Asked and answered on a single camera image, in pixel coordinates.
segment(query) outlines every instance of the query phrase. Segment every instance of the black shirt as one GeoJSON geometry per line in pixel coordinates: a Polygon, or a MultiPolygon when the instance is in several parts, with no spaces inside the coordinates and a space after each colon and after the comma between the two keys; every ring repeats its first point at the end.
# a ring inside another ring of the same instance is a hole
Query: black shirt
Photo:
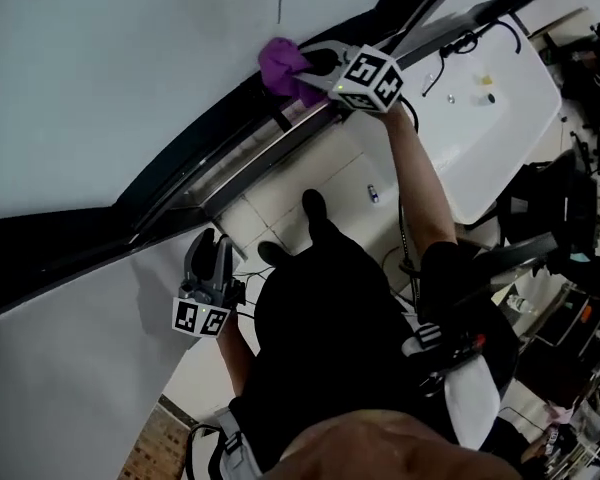
{"type": "MultiPolygon", "coordinates": [[[[452,299],[467,263],[455,244],[431,246],[423,300],[441,291],[452,299]]],[[[269,276],[255,311],[261,351],[230,404],[263,471],[306,428],[361,409],[410,414],[456,442],[444,395],[423,399],[411,382],[401,346],[413,332],[402,311],[380,267],[337,230],[269,276]]],[[[517,338],[488,298],[470,320],[487,336],[484,356],[501,387],[513,375],[517,338]]]]}

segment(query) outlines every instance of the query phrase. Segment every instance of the person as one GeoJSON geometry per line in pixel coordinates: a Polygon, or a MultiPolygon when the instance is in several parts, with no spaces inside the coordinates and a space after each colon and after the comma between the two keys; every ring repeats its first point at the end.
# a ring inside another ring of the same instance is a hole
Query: person
{"type": "MultiPolygon", "coordinates": [[[[571,62],[565,64],[562,96],[567,99],[594,100],[593,104],[600,105],[600,23],[595,31],[597,38],[594,41],[586,40],[586,47],[573,51],[571,62]]],[[[573,49],[580,43],[576,41],[565,48],[573,49]]]]}
{"type": "MultiPolygon", "coordinates": [[[[470,263],[441,183],[402,104],[380,119],[422,258],[421,316],[483,333],[483,356],[503,387],[517,338],[488,296],[451,310],[470,263]]],[[[258,356],[235,315],[218,337],[237,395],[229,408],[265,478],[519,478],[505,461],[458,446],[444,395],[422,397],[410,379],[401,346],[413,331],[384,272],[328,220],[317,191],[306,191],[302,204],[311,247],[291,256],[272,243],[259,246],[275,270],[254,313],[258,356]]]]}
{"type": "Polygon", "coordinates": [[[482,450],[506,460],[525,480],[542,480],[550,459],[558,454],[566,457],[577,444],[576,432],[569,424],[555,424],[529,442],[512,423],[498,417],[482,450]],[[553,431],[557,435],[553,444],[550,444],[553,431]]]}

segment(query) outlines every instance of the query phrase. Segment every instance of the chair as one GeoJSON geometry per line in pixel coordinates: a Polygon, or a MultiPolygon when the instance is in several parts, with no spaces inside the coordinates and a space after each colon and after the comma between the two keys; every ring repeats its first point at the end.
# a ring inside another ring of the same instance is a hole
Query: chair
{"type": "Polygon", "coordinates": [[[588,121],[584,127],[591,128],[597,133],[600,131],[600,87],[596,83],[595,77],[600,74],[598,73],[599,66],[594,68],[590,62],[573,59],[574,53],[596,51],[596,47],[599,47],[600,24],[597,27],[591,26],[591,30],[593,35],[560,47],[555,44],[549,34],[545,34],[543,37],[548,49],[553,53],[562,69],[564,79],[562,97],[575,100],[580,104],[588,121]]]}
{"type": "Polygon", "coordinates": [[[597,187],[577,169],[573,150],[551,163],[524,165],[472,230],[497,217],[500,245],[552,233],[558,243],[553,256],[583,253],[593,257],[597,228],[597,187]]]}

